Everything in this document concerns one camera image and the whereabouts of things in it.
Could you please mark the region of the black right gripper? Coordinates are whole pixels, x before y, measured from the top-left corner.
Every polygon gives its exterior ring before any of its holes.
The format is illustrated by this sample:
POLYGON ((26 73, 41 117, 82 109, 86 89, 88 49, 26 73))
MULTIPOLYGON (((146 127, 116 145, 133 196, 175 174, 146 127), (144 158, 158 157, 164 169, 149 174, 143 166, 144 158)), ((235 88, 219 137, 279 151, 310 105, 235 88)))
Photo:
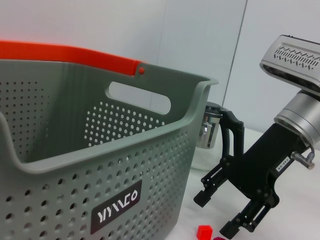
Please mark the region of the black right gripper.
POLYGON ((275 182, 280 176, 277 167, 292 152, 302 154, 307 149, 298 134, 274 123, 244 154, 223 157, 201 179, 204 190, 193 201, 203 208, 217 189, 229 180, 250 201, 219 232, 224 237, 234 237, 243 227, 252 233, 270 208, 280 202, 275 191, 275 182))

